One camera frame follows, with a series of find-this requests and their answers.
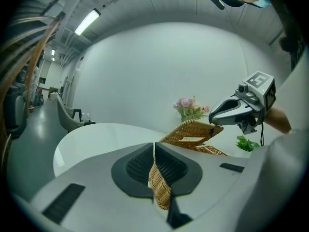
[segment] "black cable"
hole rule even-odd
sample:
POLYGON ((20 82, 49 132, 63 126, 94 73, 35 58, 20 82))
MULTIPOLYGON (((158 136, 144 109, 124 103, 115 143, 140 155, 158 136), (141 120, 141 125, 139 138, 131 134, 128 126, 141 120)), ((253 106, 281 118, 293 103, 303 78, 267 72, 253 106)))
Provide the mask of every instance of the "black cable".
POLYGON ((264 124, 262 123, 262 130, 261 130, 261 146, 264 146, 264 124))

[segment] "ceiling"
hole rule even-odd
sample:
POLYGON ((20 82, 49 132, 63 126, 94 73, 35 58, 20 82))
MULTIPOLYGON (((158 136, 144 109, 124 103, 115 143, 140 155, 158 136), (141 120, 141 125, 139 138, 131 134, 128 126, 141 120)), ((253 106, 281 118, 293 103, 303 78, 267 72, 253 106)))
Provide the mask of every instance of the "ceiling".
MULTIPOLYGON (((36 1, 48 4, 52 0, 36 1)), ((289 61, 288 55, 277 44, 278 37, 282 34, 282 24, 272 6, 264 9, 249 5, 239 8, 226 6, 225 10, 219 10, 210 0, 59 0, 58 5, 66 13, 66 17, 51 45, 62 49, 63 66, 89 47, 98 36, 115 26, 142 16, 166 13, 197 14, 230 21, 254 33, 271 45, 277 55, 289 61), (101 12, 101 16, 81 36, 77 36, 75 29, 94 8, 101 12)))

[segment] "floor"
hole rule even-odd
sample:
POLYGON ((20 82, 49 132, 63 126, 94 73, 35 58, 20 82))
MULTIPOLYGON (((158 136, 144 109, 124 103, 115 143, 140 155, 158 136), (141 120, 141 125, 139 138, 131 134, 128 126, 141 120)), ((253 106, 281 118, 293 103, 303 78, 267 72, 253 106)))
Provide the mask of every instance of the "floor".
POLYGON ((7 181, 12 192, 29 201, 54 179, 54 152, 67 131, 59 123, 56 101, 36 106, 27 123, 23 134, 12 142, 7 181))

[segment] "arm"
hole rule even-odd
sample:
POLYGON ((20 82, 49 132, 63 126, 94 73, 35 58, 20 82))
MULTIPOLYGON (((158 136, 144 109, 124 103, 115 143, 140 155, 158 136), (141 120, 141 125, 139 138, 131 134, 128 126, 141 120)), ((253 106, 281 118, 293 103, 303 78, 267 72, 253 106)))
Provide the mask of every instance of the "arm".
POLYGON ((284 111, 277 107, 271 107, 265 116, 265 123, 278 131, 288 134, 291 130, 290 122, 284 111))

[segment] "white chair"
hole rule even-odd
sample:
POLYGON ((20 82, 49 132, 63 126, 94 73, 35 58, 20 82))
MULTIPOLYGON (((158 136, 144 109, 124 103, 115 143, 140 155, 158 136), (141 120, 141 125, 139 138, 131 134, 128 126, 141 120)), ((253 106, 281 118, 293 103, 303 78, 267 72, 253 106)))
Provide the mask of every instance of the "white chair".
POLYGON ((57 109, 58 109, 58 116, 59 116, 60 124, 68 132, 71 132, 81 126, 89 124, 89 123, 84 123, 84 122, 74 120, 75 112, 79 112, 80 119, 81 119, 81 110, 73 109, 73 108, 69 108, 65 106, 60 96, 57 96, 57 109))

